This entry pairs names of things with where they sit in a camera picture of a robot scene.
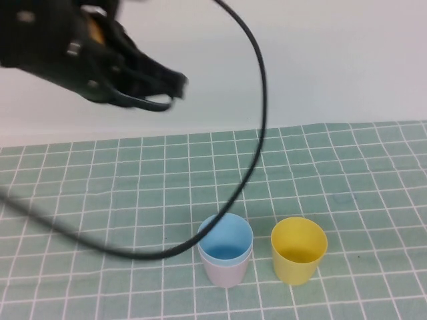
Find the grid mat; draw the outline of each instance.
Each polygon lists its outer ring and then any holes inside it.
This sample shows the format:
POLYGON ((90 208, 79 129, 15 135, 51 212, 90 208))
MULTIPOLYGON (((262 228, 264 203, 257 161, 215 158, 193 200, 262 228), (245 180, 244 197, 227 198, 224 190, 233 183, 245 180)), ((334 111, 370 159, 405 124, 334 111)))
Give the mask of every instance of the grid mat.
MULTIPOLYGON (((231 212, 254 253, 225 290, 197 250, 150 263, 102 257, 1 208, 0 319, 426 319, 427 121, 269 129, 231 212), (272 270, 270 233, 302 215, 328 236, 309 283, 272 270)), ((256 130, 5 147, 0 184, 99 241, 185 241, 227 200, 256 130)))

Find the black wire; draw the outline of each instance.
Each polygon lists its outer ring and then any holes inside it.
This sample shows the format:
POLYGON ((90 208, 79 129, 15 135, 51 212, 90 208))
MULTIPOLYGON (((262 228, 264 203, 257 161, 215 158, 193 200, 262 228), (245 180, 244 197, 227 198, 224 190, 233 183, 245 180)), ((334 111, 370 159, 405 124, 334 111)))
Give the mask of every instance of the black wire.
POLYGON ((248 171, 244 175, 244 178, 242 179, 241 183, 233 192, 228 202, 222 207, 222 209, 215 216, 215 218, 213 218, 211 222, 208 225, 206 225, 205 228, 203 228, 198 234, 196 234, 191 239, 187 240, 186 242, 180 245, 172 247, 170 249, 166 249, 164 251, 156 251, 156 252, 149 252, 149 251, 140 252, 140 251, 135 251, 131 249, 127 250, 127 249, 115 248, 108 245, 104 246, 86 237, 80 237, 76 234, 77 231, 71 230, 58 223, 52 222, 52 220, 47 219, 45 217, 45 214, 43 214, 42 212, 36 209, 30 209, 29 207, 26 207, 20 204, 18 201, 10 198, 7 195, 7 192, 3 191, 0 193, 0 201, 6 204, 6 206, 18 211, 20 214, 30 216, 32 219, 34 219, 36 222, 38 222, 42 226, 62 234, 70 241, 76 242, 84 247, 96 250, 100 253, 106 253, 108 255, 126 258, 126 259, 145 260, 145 261, 166 259, 166 258, 179 255, 184 251, 191 249, 200 240, 202 240, 215 227, 215 225, 220 221, 220 219, 228 212, 228 210, 233 205, 234 201, 239 197, 240 193, 243 191, 246 183, 251 177, 251 174, 254 172, 255 166, 261 155, 262 147, 264 145, 264 137, 266 135, 266 123, 267 123, 267 108, 268 108, 266 69, 264 65, 264 59, 261 54, 261 49, 254 35, 250 31, 249 27, 244 23, 242 18, 240 18, 239 15, 236 12, 234 12, 234 10, 230 8, 226 3, 224 3, 222 0, 213 0, 213 1, 217 3, 222 9, 224 9, 234 19, 234 21, 242 28, 242 30, 250 40, 252 47, 254 48, 254 51, 258 60, 258 65, 260 67, 260 74, 261 74, 261 81, 262 81, 262 122, 261 122, 261 131, 260 131, 260 140, 258 141, 258 146, 256 148, 254 158, 252 159, 252 162, 248 168, 248 171))

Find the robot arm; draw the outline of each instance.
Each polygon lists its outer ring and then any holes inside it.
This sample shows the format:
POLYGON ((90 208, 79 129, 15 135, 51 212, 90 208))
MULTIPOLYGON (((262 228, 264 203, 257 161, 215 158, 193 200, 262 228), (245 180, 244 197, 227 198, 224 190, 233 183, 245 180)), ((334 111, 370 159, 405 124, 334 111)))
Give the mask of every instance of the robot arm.
POLYGON ((0 64, 95 103, 166 111, 183 98, 187 78, 138 50, 115 20, 118 7, 119 0, 0 0, 0 64), (147 99, 156 95, 171 102, 147 99))

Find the blue cup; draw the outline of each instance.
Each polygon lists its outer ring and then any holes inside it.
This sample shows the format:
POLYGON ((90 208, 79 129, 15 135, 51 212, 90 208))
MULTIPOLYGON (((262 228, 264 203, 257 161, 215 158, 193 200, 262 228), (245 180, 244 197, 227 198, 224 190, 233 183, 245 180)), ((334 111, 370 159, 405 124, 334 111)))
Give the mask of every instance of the blue cup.
MULTIPOLYGON (((215 215, 199 227, 202 230, 215 215)), ((233 213, 226 213, 220 222, 197 246, 203 257, 213 265, 231 267, 243 262, 252 251, 254 233, 250 224, 233 213)))

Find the white backdrop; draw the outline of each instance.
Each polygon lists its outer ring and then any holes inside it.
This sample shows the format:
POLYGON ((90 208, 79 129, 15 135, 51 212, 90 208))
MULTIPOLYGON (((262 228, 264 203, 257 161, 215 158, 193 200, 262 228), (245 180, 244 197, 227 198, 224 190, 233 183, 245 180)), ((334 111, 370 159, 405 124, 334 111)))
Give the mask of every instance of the white backdrop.
MULTIPOLYGON (((269 126, 427 119, 426 0, 228 0, 266 58, 269 126)), ((189 77, 164 114, 93 105, 16 70, 0 70, 0 145, 254 128, 256 59, 210 0, 124 1, 139 48, 189 77)))

